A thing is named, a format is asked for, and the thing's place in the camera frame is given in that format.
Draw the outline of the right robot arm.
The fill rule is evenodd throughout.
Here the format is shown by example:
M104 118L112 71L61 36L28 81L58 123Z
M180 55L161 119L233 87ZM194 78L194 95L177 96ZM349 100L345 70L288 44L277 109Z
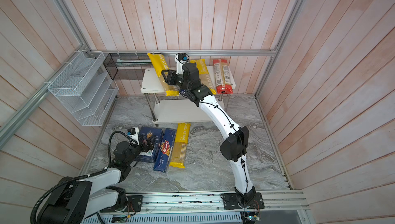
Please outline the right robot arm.
M229 161L235 178L235 192L221 194L224 208L263 208L261 194L256 192L247 169L249 129L233 121L217 102L211 90L201 83L195 63L183 63L177 70L163 70L161 74L166 84L177 86L180 94L203 110L221 132L224 142L220 146L220 152Z

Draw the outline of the red spaghetti package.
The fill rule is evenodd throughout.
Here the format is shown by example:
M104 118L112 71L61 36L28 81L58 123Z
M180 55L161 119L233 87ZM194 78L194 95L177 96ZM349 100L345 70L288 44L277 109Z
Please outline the red spaghetti package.
M230 69L226 59L214 59L215 84L218 94L233 94Z

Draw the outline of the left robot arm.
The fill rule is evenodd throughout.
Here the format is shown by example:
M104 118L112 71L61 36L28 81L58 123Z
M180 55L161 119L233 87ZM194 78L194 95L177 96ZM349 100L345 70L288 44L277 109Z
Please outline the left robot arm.
M100 223L100 211L128 212L127 218L142 208L141 195L129 196L116 184L124 181L138 164L142 153L155 153L157 135L115 131L125 137L115 149L108 142L108 166L102 170L78 177L64 177L39 198L30 214L32 224L79 224L95 215Z

